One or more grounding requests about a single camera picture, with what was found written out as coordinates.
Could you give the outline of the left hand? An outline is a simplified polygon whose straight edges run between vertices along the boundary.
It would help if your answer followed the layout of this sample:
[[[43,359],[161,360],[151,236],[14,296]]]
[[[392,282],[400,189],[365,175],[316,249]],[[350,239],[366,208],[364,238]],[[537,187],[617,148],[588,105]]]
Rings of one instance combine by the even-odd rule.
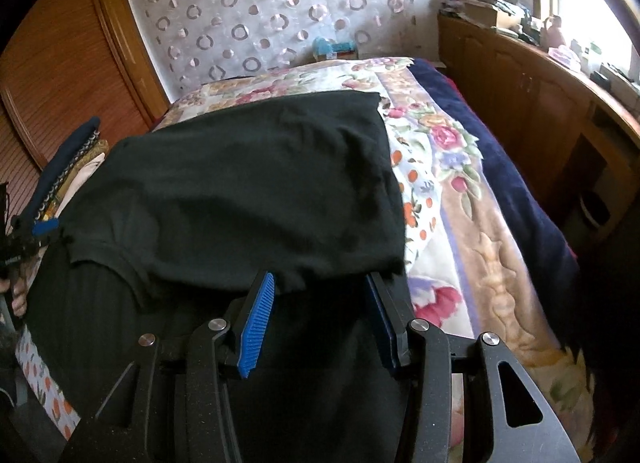
[[[17,275],[14,281],[2,279],[0,292],[10,295],[9,309],[17,318],[23,318],[27,309],[28,288],[24,275]]]

